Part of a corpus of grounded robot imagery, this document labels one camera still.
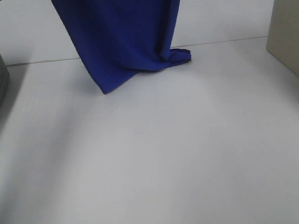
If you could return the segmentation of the blue microfibre towel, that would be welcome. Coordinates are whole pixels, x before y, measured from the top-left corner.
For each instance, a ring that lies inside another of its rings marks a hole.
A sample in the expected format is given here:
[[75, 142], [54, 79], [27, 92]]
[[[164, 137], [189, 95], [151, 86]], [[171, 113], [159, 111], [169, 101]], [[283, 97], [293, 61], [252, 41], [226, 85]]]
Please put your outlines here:
[[172, 48], [180, 0], [50, 0], [89, 75], [104, 94], [142, 71], [191, 60]]

